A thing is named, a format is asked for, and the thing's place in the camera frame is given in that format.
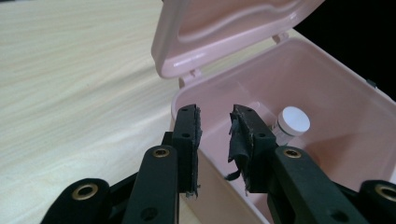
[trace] wood grain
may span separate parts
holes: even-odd
[[[161,1],[0,4],[0,223],[39,223],[86,177],[138,171],[169,130],[177,80],[150,55]],[[180,223],[200,223],[181,201]]]

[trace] pink lid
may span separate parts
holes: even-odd
[[[151,49],[161,77],[184,76],[297,25],[324,0],[164,0]]]

